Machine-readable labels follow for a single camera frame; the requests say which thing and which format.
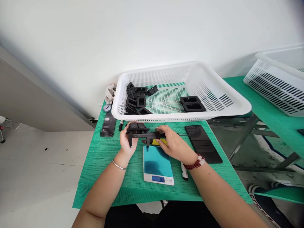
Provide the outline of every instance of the person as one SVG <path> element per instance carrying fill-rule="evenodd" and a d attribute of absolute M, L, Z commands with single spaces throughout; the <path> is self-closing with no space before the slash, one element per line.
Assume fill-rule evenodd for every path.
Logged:
<path fill-rule="evenodd" d="M 78 227 L 168 227 L 170 225 L 200 227 L 267 227 L 250 206 L 206 162 L 190 170 L 190 174 L 204 202 L 169 201 L 155 222 L 144 224 L 136 205 L 111 207 L 124 179 L 128 163 L 134 154 L 138 138 L 133 138 L 133 148 L 127 139 L 127 124 L 120 133 L 121 149 L 102 172 L 89 191 L 72 228 Z M 198 155 L 167 125 L 156 128 L 166 135 L 168 146 L 157 140 L 171 157 L 191 166 Z"/>

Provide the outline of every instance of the black phone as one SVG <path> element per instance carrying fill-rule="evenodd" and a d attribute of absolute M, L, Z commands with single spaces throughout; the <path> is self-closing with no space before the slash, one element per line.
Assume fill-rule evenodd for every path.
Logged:
<path fill-rule="evenodd" d="M 298 132 L 304 136 L 304 129 L 299 129 Z"/>
<path fill-rule="evenodd" d="M 112 113 L 107 112 L 104 117 L 104 123 L 102 129 L 100 130 L 101 137 L 112 137 L 114 135 L 116 119 L 113 117 Z"/>
<path fill-rule="evenodd" d="M 201 125 L 185 126 L 190 142 L 196 153 L 205 158 L 207 163 L 223 163 L 216 148 Z"/>

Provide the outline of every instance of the yellow tag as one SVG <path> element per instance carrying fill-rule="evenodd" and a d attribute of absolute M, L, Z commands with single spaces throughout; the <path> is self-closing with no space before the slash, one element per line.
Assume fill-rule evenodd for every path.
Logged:
<path fill-rule="evenodd" d="M 165 139 L 161 139 L 166 145 L 168 145 L 167 141 Z M 153 142 L 152 142 L 152 145 L 155 145 L 155 146 L 159 146 L 159 143 L 153 139 Z"/>

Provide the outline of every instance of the hand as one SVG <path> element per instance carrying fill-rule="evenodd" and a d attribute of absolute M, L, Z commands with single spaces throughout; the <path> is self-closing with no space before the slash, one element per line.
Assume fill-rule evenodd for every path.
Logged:
<path fill-rule="evenodd" d="M 127 128 L 129 127 L 130 123 L 132 123 L 132 122 L 129 122 L 127 124 L 127 126 L 120 132 L 120 145 L 121 145 L 120 151 L 124 152 L 126 155 L 129 155 L 129 157 L 131 158 L 136 150 L 138 138 L 132 139 L 132 148 L 131 148 L 129 145 L 129 141 L 128 141 L 128 135 L 126 134 Z"/>
<path fill-rule="evenodd" d="M 185 165 L 193 165 L 197 161 L 198 155 L 175 131 L 167 125 L 159 126 L 156 129 L 157 131 L 163 131 L 166 134 L 168 146 L 160 139 L 157 139 L 156 141 L 167 155 L 181 161 Z"/>

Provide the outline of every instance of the bracelet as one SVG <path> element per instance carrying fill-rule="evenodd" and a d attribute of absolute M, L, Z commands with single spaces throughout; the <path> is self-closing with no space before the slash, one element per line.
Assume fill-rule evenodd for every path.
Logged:
<path fill-rule="evenodd" d="M 191 165 L 191 166 L 187 166 L 184 164 L 184 167 L 188 170 L 192 170 L 192 169 L 195 169 L 197 167 L 200 167 L 202 166 L 204 163 L 205 163 L 205 158 L 202 157 L 200 154 L 196 153 L 199 157 L 197 158 L 197 161 Z"/>
<path fill-rule="evenodd" d="M 125 168 L 122 168 L 122 167 L 120 167 L 118 164 L 116 164 L 116 163 L 114 162 L 114 159 L 112 160 L 112 162 L 113 162 L 114 165 L 116 165 L 116 167 L 118 167 L 118 168 L 120 168 L 120 169 L 123 169 L 123 170 L 126 170 Z"/>

